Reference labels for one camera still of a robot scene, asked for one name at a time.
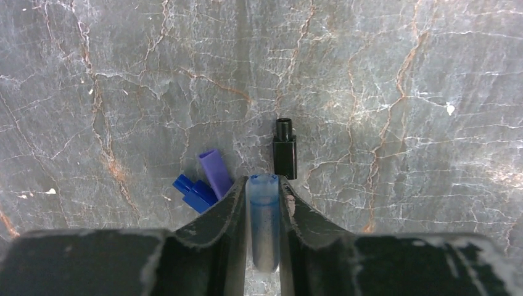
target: black marker cap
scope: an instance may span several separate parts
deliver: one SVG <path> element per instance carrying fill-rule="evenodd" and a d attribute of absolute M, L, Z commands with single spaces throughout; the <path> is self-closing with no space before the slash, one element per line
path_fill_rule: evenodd
<path fill-rule="evenodd" d="M 292 120 L 278 118 L 273 139 L 274 173 L 289 180 L 298 178 L 296 136 L 292 134 Z"/>

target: blue cap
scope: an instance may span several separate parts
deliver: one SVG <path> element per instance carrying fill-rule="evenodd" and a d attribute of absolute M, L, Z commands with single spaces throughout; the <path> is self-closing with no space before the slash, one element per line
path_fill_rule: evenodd
<path fill-rule="evenodd" d="M 216 197 L 219 200 L 222 199 L 233 185 L 233 182 L 227 172 L 225 163 L 223 163 L 223 159 L 221 159 L 220 153 L 218 150 L 213 149 L 200 154 L 199 158 Z"/>
<path fill-rule="evenodd" d="M 202 180 L 193 183 L 181 174 L 173 183 L 173 186 L 184 195 L 183 201 L 200 214 L 218 201 L 212 189 Z"/>

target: transparent blue tube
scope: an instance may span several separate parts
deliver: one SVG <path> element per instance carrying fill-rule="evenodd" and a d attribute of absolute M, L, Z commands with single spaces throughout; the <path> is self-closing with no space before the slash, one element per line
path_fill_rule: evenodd
<path fill-rule="evenodd" d="M 272 273 L 279 263 L 278 176 L 251 176 L 245 193 L 250 206 L 252 261 L 259 271 Z"/>

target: purple marker cap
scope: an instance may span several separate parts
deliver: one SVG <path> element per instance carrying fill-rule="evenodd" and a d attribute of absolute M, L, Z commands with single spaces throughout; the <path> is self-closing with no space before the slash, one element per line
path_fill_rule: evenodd
<path fill-rule="evenodd" d="M 229 191 L 233 182 L 227 172 L 225 163 L 221 159 L 220 153 L 216 149 L 204 152 L 200 154 L 200 163 L 216 197 L 218 200 L 221 200 Z"/>

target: cracked stone surface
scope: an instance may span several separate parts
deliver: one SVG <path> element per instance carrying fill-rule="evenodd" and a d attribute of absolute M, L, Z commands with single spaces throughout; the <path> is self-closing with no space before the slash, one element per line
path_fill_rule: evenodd
<path fill-rule="evenodd" d="M 198 153 L 271 171 L 290 117 L 293 185 L 333 222 L 478 232 L 523 265 L 521 26 L 518 0 L 0 0 L 0 246 L 177 229 Z"/>

